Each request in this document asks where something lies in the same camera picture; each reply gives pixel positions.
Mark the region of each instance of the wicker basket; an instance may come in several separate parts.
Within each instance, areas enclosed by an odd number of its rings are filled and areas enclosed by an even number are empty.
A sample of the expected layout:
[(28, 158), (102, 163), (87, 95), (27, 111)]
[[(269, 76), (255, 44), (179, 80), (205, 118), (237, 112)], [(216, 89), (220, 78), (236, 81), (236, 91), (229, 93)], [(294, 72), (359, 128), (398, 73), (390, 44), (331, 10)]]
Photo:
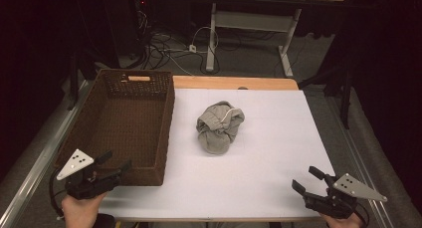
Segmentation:
[(101, 70), (59, 150), (56, 166), (78, 148), (91, 157), (112, 150), (99, 175), (131, 159), (122, 185), (162, 185), (174, 107), (170, 72)]

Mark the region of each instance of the crumpled cloth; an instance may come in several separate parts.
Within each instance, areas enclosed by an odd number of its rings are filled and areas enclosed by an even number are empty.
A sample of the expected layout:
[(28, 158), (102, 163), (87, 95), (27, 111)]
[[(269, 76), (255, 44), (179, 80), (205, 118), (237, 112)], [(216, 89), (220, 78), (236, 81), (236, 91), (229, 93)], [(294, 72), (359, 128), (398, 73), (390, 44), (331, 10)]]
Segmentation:
[(222, 101), (208, 107), (196, 124), (199, 143), (212, 154), (227, 152), (244, 120), (242, 110), (232, 107), (228, 102)]

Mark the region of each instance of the white board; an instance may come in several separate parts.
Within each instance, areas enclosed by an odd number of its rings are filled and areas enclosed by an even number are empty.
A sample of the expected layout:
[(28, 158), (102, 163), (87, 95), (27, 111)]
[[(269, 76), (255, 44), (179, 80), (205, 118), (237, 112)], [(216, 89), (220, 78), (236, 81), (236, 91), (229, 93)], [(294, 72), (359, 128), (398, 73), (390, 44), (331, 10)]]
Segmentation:
[[(212, 155), (197, 139), (197, 119), (227, 101), (245, 121), (227, 153)], [(310, 165), (333, 174), (302, 91), (176, 89), (164, 184), (117, 187), (100, 212), (119, 220), (239, 220), (317, 217), (292, 180), (325, 196)]]

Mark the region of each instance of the cable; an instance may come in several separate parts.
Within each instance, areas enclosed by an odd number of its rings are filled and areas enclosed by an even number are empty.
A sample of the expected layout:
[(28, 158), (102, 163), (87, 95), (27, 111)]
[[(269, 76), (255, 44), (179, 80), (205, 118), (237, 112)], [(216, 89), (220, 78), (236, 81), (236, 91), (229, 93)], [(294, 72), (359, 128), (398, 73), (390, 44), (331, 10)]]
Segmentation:
[(273, 66), (273, 72), (274, 72), (273, 76), (274, 76), (274, 78), (276, 78), (276, 77), (277, 77), (277, 66), (278, 66), (281, 62), (282, 62), (282, 60), (279, 60), (279, 61), (278, 61), (278, 62), (276, 62), (276, 64)]
[(304, 43), (302, 44), (302, 47), (299, 49), (299, 51), (298, 51), (298, 53), (296, 54), (296, 58), (295, 58), (295, 61), (293, 62), (293, 63), (291, 63), (290, 64), (290, 66), (289, 66), (289, 68), (287, 69), (287, 71), (290, 71), (291, 69), (292, 69), (292, 66), (294, 66), (295, 65), (295, 63), (298, 61), (298, 59), (299, 59), (299, 55), (301, 54), (301, 52), (304, 50), (304, 48), (305, 48), (305, 45), (307, 44), (307, 36), (305, 36), (305, 41), (304, 41)]
[(215, 42), (215, 45), (214, 45), (214, 48), (213, 48), (213, 50), (215, 50), (216, 48), (217, 48), (217, 46), (218, 46), (218, 34), (217, 34), (217, 32), (214, 30), (214, 29), (212, 29), (211, 27), (201, 27), (201, 28), (199, 28), (196, 32), (195, 32), (195, 35), (193, 36), (193, 39), (192, 39), (192, 43), (191, 43), (191, 45), (193, 46), (193, 43), (195, 42), (195, 38), (196, 38), (196, 35), (198, 34), (198, 32), (200, 31), (200, 30), (202, 30), (202, 29), (209, 29), (210, 31), (213, 31), (214, 32), (214, 34), (215, 34), (215, 37), (216, 37), (216, 42)]
[(84, 28), (85, 28), (85, 31), (87, 32), (87, 37), (88, 37), (88, 39), (90, 41), (90, 44), (94, 48), (94, 50), (97, 51), (97, 53), (99, 53), (101, 56), (103, 56), (103, 53), (97, 48), (96, 44), (94, 44), (93, 39), (91, 38), (90, 30), (88, 30), (87, 22), (85, 20), (85, 16), (84, 16), (84, 13), (82, 11), (82, 8), (81, 8), (81, 5), (80, 5), (79, 0), (77, 0), (77, 4), (78, 4), (78, 9), (79, 9), (79, 11), (81, 13), (82, 21), (84, 22)]
[(209, 72), (209, 71), (206, 71), (206, 70), (204, 71), (202, 69), (202, 67), (201, 67), (201, 72), (204, 75), (215, 75), (215, 74), (217, 74), (217, 73), (219, 73), (221, 71), (220, 62), (218, 61), (218, 57), (215, 55), (215, 53), (213, 52), (213, 50), (211, 50), (211, 47), (208, 46), (208, 48), (210, 48), (211, 53), (214, 55), (214, 59), (217, 62), (217, 69), (214, 69), (212, 72)]
[(233, 30), (227, 29), (226, 31), (229, 31), (231, 34), (233, 34), (234, 36), (236, 36), (236, 38), (237, 38), (237, 40), (238, 40), (239, 43), (238, 43), (238, 45), (234, 49), (225, 49), (225, 48), (223, 48), (221, 46), (221, 43), (220, 43), (220, 50), (230, 52), (230, 51), (236, 51), (239, 48), (241, 48), (241, 46), (242, 46), (242, 39), (240, 38), (240, 36), (237, 33), (235, 33)]
[(57, 204), (57, 201), (56, 201), (56, 196), (58, 194), (62, 193), (62, 191), (55, 194), (54, 188), (53, 188), (54, 180), (55, 180), (57, 174), (59, 174), (60, 170), (61, 170), (60, 168), (56, 168), (53, 171), (52, 175), (50, 176), (50, 180), (49, 180), (50, 204), (52, 205), (53, 209), (58, 214), (58, 217), (57, 217), (58, 220), (65, 219), (65, 214), (63, 213), (62, 208), (59, 207), (59, 205)]
[[(249, 40), (246, 41), (257, 41), (257, 40), (261, 40), (261, 41), (268, 41), (270, 39), (272, 39), (275, 35), (280, 34), (280, 32), (269, 32), (269, 31), (259, 31), (259, 30), (246, 30), (246, 29), (242, 29), (239, 32), (234, 32), (236, 29), (230, 29), (231, 31), (233, 31), (233, 33), (240, 33), (243, 37), (248, 38)], [(259, 34), (259, 33), (263, 33), (263, 36), (258, 36), (258, 37), (254, 37), (248, 34)]]
[(177, 42), (177, 43), (179, 43), (179, 44), (181, 44), (181, 45), (183, 45), (186, 49), (188, 48), (183, 42), (181, 42), (181, 41), (179, 41), (179, 40), (177, 40), (176, 38), (174, 38), (174, 37), (172, 37), (171, 35), (170, 36), (168, 36), (168, 35), (164, 35), (164, 34), (155, 34), (154, 36), (161, 36), (161, 37), (168, 37), (168, 40), (166, 40), (166, 41), (161, 41), (161, 42), (167, 42), (167, 41), (170, 41), (170, 40), (173, 40), (173, 41), (175, 41), (175, 42)]
[(143, 63), (146, 63), (145, 60), (147, 61), (147, 59), (149, 58), (149, 56), (147, 55), (147, 53), (146, 53), (146, 51), (145, 51), (144, 48), (145, 48), (146, 45), (149, 45), (150, 42), (151, 42), (151, 39), (152, 39), (151, 32), (152, 32), (153, 29), (154, 29), (154, 25), (151, 25), (150, 27), (148, 27), (146, 29), (144, 35), (142, 36), (142, 38), (141, 38), (141, 40), (139, 42), (140, 47), (142, 48), (142, 52), (139, 55), (139, 58), (134, 63), (132, 63), (131, 65), (125, 67), (126, 69), (133, 69), (133, 68), (135, 68), (137, 66), (142, 65)]
[(66, 192), (66, 189), (63, 189), (63, 190), (61, 190), (61, 191), (56, 192), (56, 193), (54, 194), (54, 197), (56, 197), (56, 196), (58, 196), (58, 195), (60, 195), (60, 194), (62, 194), (62, 193), (64, 193), (64, 192)]
[(356, 210), (354, 210), (354, 213), (357, 215), (357, 217), (359, 217), (359, 219), (363, 222), (363, 228), (366, 228), (366, 227), (368, 227), (369, 226), (369, 212), (366, 210), (366, 208), (362, 205), (362, 204), (360, 204), (360, 203), (357, 203), (357, 205), (358, 206), (360, 206), (362, 209), (363, 209), (363, 211), (365, 212), (365, 214), (366, 214), (366, 217), (367, 217), (367, 220), (365, 220), (364, 218), (363, 218), (363, 216), (359, 213), (359, 212), (357, 212)]
[[(150, 68), (151, 70), (155, 70), (155, 69), (158, 69), (158, 68), (161, 68), (161, 67), (165, 66), (169, 62), (169, 60), (170, 60), (170, 58), (168, 56), (171, 53), (188, 52), (187, 50), (172, 50), (172, 49), (169, 49), (170, 47), (167, 44), (165, 44), (166, 41), (160, 41), (158, 39), (156, 39), (156, 40), (162, 44), (162, 49), (159, 49), (157, 46), (155, 46), (153, 44), (150, 44), (148, 46), (149, 48), (153, 47), (152, 50), (149, 49), (149, 58), (148, 58), (148, 63), (151, 65), (151, 68)], [(157, 51), (159, 53), (159, 57), (158, 56), (153, 56), (153, 52), (154, 51)], [(152, 64), (150, 62), (150, 59), (151, 58), (153, 58), (153, 59), (159, 59), (158, 63), (156, 63), (155, 66), (152, 66)]]
[(184, 55), (176, 56), (176, 57), (173, 57), (173, 58), (180, 58), (180, 57), (185, 57), (185, 56), (199, 56), (199, 58), (201, 58), (201, 64), (199, 65), (199, 70), (201, 70), (202, 64), (204, 62), (204, 58), (201, 55), (199, 55), (199, 54), (189, 53), (189, 54), (184, 54)]
[(170, 58), (170, 60), (172, 60), (174, 62), (174, 64), (180, 69), (182, 70), (184, 73), (190, 75), (190, 76), (194, 76), (193, 74), (187, 72), (185, 69), (183, 69), (171, 56), (167, 55), (168, 58)]

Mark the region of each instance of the black cable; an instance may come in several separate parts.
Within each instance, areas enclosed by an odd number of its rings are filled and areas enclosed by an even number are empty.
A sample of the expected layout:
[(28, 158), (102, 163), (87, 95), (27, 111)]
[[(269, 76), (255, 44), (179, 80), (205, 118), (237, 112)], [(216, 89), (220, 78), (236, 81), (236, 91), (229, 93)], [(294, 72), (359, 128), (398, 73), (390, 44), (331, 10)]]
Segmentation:
[(58, 196), (58, 195), (62, 194), (63, 192), (66, 192), (66, 189), (56, 192), (56, 193), (54, 194), (54, 197), (56, 197), (56, 196)]
[(365, 218), (363, 218), (363, 216), (359, 213), (359, 212), (357, 212), (356, 210), (354, 210), (354, 213), (357, 215), (357, 217), (359, 217), (359, 219), (363, 222), (363, 227), (362, 228), (366, 228), (366, 227), (368, 227), (369, 226), (369, 212), (366, 210), (366, 208), (362, 205), (362, 204), (360, 204), (360, 203), (357, 203), (357, 205), (358, 206), (360, 206), (362, 209), (363, 209), (363, 211), (365, 212), (365, 214), (366, 214), (366, 217), (367, 217), (367, 220), (365, 220)]
[(156, 47), (155, 45), (151, 44), (150, 46), (153, 47), (161, 55), (161, 58), (159, 59), (158, 63), (155, 64), (155, 66), (150, 68), (151, 70), (155, 70), (155, 69), (159, 68), (158, 65), (162, 62), (164, 55), (161, 51), (159, 51), (158, 47)]
[(57, 204), (56, 201), (56, 195), (54, 193), (54, 180), (57, 176), (57, 174), (59, 174), (60, 172), (60, 168), (56, 168), (53, 173), (50, 176), (50, 180), (49, 180), (49, 194), (50, 194), (50, 204), (52, 205), (53, 209), (56, 211), (56, 213), (58, 214), (59, 218), (64, 219), (65, 218), (65, 214), (63, 213), (62, 208), (59, 207), (59, 205)]
[(151, 53), (146, 53), (145, 50), (145, 60), (143, 61), (143, 66), (140, 68), (141, 70), (145, 70), (146, 69), (146, 65), (149, 63), (149, 59), (150, 59)]
[[(244, 30), (244, 29), (240, 31), (239, 33), (241, 34), (241, 36), (249, 39), (246, 41), (257, 41), (257, 40), (268, 41), (272, 39), (276, 34), (279, 34), (279, 32), (263, 32), (263, 31), (258, 31), (258, 30)], [(249, 35), (249, 34), (259, 34), (259, 33), (264, 33), (264, 35), (258, 36), (258, 37)]]
[[(223, 50), (223, 51), (237, 51), (239, 48), (241, 48), (242, 47), (242, 39), (240, 38), (240, 36), (237, 34), (237, 33), (235, 33), (233, 30), (225, 30), (225, 31), (229, 31), (230, 33), (232, 33), (234, 36), (236, 36), (236, 38), (238, 39), (238, 45), (234, 48), (234, 49), (225, 49), (221, 44), (220, 44), (220, 46), (218, 47), (220, 50)], [(224, 37), (222, 37), (221, 36), (221, 33), (219, 32), (219, 37), (220, 37), (220, 39), (224, 39)]]
[(165, 56), (165, 57), (163, 57), (163, 58), (165, 58), (166, 60), (160, 65), (160, 64), (157, 64), (157, 65), (155, 65), (154, 67), (153, 67), (153, 69), (152, 70), (156, 70), (156, 69), (159, 69), (159, 68), (161, 68), (161, 67), (163, 67), (163, 66), (165, 66), (165, 65), (167, 65), (168, 64), (168, 62), (170, 62), (170, 58), (168, 57), (168, 56)]
[(288, 71), (289, 70), (291, 70), (292, 69), (292, 67), (295, 65), (295, 63), (298, 61), (298, 59), (299, 59), (299, 55), (301, 54), (301, 52), (304, 50), (304, 48), (305, 48), (305, 45), (307, 44), (307, 37), (305, 36), (305, 41), (304, 41), (304, 43), (302, 44), (302, 47), (299, 49), (299, 51), (298, 51), (298, 53), (296, 54), (296, 58), (295, 58), (295, 61), (293, 62), (293, 63), (291, 63), (290, 64), (290, 66), (289, 66), (289, 68), (288, 68)]
[(277, 77), (277, 70), (276, 70), (276, 68), (277, 68), (277, 66), (280, 64), (282, 62), (282, 60), (279, 60), (278, 62), (276, 62), (276, 64), (273, 66), (273, 76), (274, 76), (274, 78), (276, 78)]
[(214, 51), (211, 49), (210, 46), (208, 46), (208, 48), (210, 49), (211, 53), (214, 55), (214, 60), (217, 62), (217, 69), (214, 68), (213, 71), (209, 72), (207, 70), (203, 70), (201, 67), (201, 73), (204, 75), (215, 75), (217, 73), (219, 73), (221, 71), (221, 67), (220, 67), (220, 62), (218, 61), (218, 57), (217, 55), (215, 55)]
[(132, 63), (131, 65), (125, 67), (126, 69), (133, 69), (139, 65), (142, 65), (143, 63), (144, 63), (144, 67), (146, 66), (146, 62), (149, 60), (149, 56), (146, 53), (145, 47), (146, 45), (150, 45), (151, 40), (152, 40), (152, 35), (153, 35), (152, 32), (155, 30), (155, 28), (156, 28), (155, 24), (152, 24), (150, 27), (145, 28), (145, 33), (143, 33), (143, 36), (139, 42), (139, 46), (141, 48), (142, 53), (139, 56), (138, 60)]
[(180, 58), (180, 57), (185, 57), (185, 56), (199, 56), (199, 58), (201, 58), (201, 64), (199, 65), (199, 70), (201, 70), (202, 65), (204, 63), (204, 58), (200, 54), (190, 52), (190, 53), (187, 53), (187, 54), (184, 54), (184, 55), (175, 56), (173, 58)]
[(90, 44), (93, 47), (93, 49), (96, 50), (96, 52), (99, 53), (103, 57), (103, 53), (97, 48), (96, 44), (94, 43), (94, 41), (93, 41), (93, 39), (90, 35), (90, 30), (88, 29), (87, 22), (86, 22), (84, 13), (83, 13), (81, 5), (80, 5), (80, 1), (79, 0), (76, 0), (76, 1), (77, 1), (79, 12), (81, 14), (81, 19), (82, 19), (83, 24), (84, 24), (85, 32), (87, 33), (88, 40), (90, 41)]

